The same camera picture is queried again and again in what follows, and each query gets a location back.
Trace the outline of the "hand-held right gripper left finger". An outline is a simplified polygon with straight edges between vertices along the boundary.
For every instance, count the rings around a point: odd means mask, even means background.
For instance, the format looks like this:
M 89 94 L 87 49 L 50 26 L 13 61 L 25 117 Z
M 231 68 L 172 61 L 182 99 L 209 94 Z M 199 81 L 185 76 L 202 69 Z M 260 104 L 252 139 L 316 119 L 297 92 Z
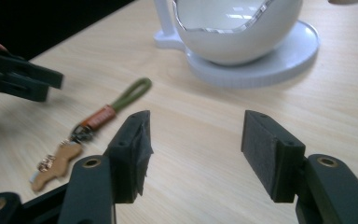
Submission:
M 134 203 L 143 194 L 152 154 L 150 111 L 128 116 L 104 152 L 110 160 L 115 203 Z

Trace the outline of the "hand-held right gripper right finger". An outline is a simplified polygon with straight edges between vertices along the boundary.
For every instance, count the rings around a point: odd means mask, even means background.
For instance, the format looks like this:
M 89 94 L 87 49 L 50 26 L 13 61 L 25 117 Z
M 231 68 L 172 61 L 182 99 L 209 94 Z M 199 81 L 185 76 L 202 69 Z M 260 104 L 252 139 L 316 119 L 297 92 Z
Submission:
M 268 115 L 246 110 L 241 152 L 275 203 L 292 203 L 306 146 Z

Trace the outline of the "green loop keychain wooden pendant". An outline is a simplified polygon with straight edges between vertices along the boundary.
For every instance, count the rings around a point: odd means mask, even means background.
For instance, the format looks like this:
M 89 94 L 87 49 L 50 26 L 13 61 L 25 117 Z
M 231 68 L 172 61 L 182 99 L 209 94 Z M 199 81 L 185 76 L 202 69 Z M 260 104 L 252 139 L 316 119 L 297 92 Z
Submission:
M 47 155 L 37 165 L 37 172 L 31 178 L 31 190 L 41 191 L 46 184 L 55 178 L 64 177 L 69 169 L 69 163 L 78 157 L 84 142 L 90 141 L 93 135 L 116 114 L 138 100 L 152 87 L 152 81 L 143 77 L 131 84 L 113 103 L 104 105 L 101 109 L 79 122 L 69 136 L 62 140 L 53 155 Z

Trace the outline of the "white egg-shaped bowl stand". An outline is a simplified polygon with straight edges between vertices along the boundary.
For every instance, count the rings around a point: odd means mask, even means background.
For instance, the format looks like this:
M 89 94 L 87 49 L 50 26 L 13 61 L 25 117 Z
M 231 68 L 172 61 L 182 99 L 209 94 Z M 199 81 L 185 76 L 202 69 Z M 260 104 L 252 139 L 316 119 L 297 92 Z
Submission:
M 192 73 L 249 89 L 296 77 L 315 61 L 320 38 L 298 19 L 303 0 L 154 0 L 162 49 L 179 49 Z

